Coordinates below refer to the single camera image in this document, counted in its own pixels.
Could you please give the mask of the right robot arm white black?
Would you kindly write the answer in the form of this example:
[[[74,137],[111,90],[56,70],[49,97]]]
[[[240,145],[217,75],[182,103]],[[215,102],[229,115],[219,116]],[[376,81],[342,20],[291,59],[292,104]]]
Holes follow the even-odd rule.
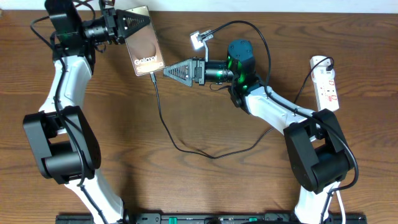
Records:
[[[163,74],[187,86],[229,83],[232,102],[263,119],[285,139],[290,166],[301,186],[294,209],[301,223],[324,223],[332,196],[358,163],[343,136],[334,112],[301,108],[278,95],[255,71],[253,47],[238,39],[228,46],[226,60],[190,58],[164,69]]]

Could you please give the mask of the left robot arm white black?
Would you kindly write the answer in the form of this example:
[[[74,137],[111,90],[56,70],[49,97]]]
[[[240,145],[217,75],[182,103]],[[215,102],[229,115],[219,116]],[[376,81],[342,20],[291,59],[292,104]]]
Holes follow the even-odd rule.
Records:
[[[100,171],[100,146],[82,106],[96,53],[108,44],[124,44],[150,24],[150,17],[100,1],[101,15],[84,21],[80,5],[73,0],[44,3],[54,27],[45,43],[55,75],[45,103],[24,117],[23,128],[41,175],[72,190],[90,211],[92,223],[135,223]]]

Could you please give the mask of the black plug in strip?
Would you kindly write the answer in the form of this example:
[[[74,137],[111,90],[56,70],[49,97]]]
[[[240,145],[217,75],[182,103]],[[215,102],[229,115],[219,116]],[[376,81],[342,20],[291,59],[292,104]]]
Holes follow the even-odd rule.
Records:
[[[326,67],[326,71],[332,71],[333,70],[333,68],[334,68],[334,64],[333,63],[331,63],[331,64],[329,64],[327,67]]]

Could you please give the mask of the white power strip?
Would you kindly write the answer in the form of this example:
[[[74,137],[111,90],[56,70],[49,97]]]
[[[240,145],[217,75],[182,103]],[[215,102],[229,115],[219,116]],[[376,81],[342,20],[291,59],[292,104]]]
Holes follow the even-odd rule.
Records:
[[[318,111],[328,109],[332,112],[340,108],[335,83],[335,70],[326,71],[333,63],[332,58],[316,55],[310,59],[311,79],[313,82]]]

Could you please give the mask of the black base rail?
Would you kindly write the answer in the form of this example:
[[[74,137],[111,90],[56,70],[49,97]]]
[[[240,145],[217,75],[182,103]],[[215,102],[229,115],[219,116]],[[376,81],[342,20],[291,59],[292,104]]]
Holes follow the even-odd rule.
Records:
[[[366,215],[348,214],[345,216],[348,224],[367,224]],[[56,224],[95,223],[91,215],[57,215]],[[137,224],[206,224],[206,223],[300,223],[293,213],[263,213],[249,215],[165,215],[159,213],[142,213],[133,217],[119,219],[106,223],[137,223]],[[323,223],[343,223],[340,214],[329,214]]]

